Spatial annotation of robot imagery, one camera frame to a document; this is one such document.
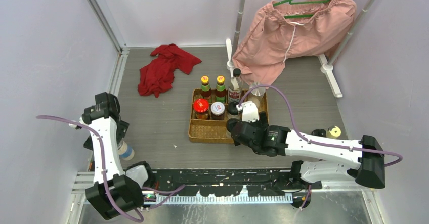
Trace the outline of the black cap sesame shaker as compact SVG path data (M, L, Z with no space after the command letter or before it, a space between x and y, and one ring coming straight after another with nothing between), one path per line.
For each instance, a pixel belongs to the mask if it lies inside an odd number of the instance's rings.
M228 103L227 105L227 119L241 119L241 114L240 112L237 110L237 105L238 105L238 101L233 101Z

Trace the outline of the clear jar silver lid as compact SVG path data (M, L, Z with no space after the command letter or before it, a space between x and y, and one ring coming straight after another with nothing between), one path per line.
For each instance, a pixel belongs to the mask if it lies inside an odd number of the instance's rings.
M257 87L259 85L261 85L259 82L253 82L249 86L250 93L248 94L247 100L252 101L260 110L262 108L262 102L263 102L263 97L266 93L266 88Z

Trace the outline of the blue label seasoning jar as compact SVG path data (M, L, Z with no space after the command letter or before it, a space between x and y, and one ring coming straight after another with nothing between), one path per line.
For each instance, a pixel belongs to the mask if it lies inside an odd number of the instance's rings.
M118 145L118 154L123 160L130 161L133 159L135 151L124 140L121 140Z

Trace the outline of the tall soy sauce bottle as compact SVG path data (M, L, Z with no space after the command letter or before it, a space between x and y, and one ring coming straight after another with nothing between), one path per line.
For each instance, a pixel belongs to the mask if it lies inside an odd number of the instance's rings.
M238 68L233 69L232 77L228 88L227 101L229 104L239 102L242 93L243 81L241 79L241 70Z

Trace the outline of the white lid sauce jar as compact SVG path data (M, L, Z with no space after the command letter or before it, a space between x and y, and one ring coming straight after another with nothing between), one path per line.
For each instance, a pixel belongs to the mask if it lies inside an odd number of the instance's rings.
M214 102L210 107L212 120L224 120L225 118L225 105L221 102Z

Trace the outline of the yellow lid spice jar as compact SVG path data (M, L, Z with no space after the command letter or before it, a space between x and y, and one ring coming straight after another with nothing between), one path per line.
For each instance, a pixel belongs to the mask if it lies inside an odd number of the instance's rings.
M341 129L338 126L332 126L327 129L326 137L330 139L338 139L341 136Z

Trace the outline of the woven bamboo divided tray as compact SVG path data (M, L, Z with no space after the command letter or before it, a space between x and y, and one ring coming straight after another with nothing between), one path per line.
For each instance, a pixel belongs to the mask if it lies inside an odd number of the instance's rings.
M234 144L232 138L227 134L227 111L224 113L223 120L197 119L193 108L193 103L201 98L200 89L196 88L192 93L190 104L190 122L188 136L194 143L216 143L216 144Z

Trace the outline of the red cap bottle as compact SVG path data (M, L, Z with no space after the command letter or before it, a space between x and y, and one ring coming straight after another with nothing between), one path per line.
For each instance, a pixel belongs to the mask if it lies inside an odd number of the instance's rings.
M207 99L199 98L193 103L195 118L200 120L209 120L210 104Z

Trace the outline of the yellow cap chili sauce bottle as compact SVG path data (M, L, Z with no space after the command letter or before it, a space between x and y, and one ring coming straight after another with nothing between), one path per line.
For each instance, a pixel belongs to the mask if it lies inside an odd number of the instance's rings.
M200 94L202 98L206 99L209 103L212 103L212 90L209 84L209 77L206 75L201 77Z

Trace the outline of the black cap pepper grinder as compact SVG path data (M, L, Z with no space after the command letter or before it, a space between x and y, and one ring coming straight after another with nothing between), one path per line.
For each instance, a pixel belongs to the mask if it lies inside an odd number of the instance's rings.
M311 132L311 135L318 136L318 137L326 137L326 130L325 129L315 129Z

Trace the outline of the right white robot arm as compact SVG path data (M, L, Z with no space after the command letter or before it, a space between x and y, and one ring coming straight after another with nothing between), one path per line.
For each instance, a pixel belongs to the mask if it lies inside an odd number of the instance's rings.
M385 188L385 153L373 136L339 140L308 135L269 125L263 113L255 122L229 119L226 129L234 145L246 145L258 155L319 159L319 162L292 163L289 182L295 188L318 181L349 180L368 188Z

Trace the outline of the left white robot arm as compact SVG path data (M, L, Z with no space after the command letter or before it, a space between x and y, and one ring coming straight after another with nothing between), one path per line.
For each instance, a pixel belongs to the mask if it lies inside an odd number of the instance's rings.
M117 96L95 95L95 104L84 109L79 122L90 132L84 147L94 153L94 184L85 190L89 203L105 220L141 207L142 189L153 188L155 176L145 161L121 166L121 160L133 158L134 150L124 141L129 123L120 117Z

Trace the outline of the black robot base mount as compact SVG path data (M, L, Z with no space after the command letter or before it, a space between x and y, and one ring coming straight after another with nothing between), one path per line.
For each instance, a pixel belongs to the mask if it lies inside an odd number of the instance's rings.
M281 168L152 169L143 208L193 204L291 204L308 206L320 181L308 184Z

